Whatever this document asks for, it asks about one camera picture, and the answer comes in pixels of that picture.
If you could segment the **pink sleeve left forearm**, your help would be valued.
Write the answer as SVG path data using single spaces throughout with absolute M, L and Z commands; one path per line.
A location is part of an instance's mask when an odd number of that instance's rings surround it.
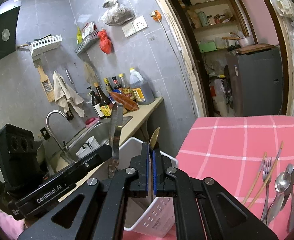
M 9 239 L 18 239 L 25 230 L 24 220 L 15 220 L 12 215 L 8 215 L 0 209 L 0 227 Z

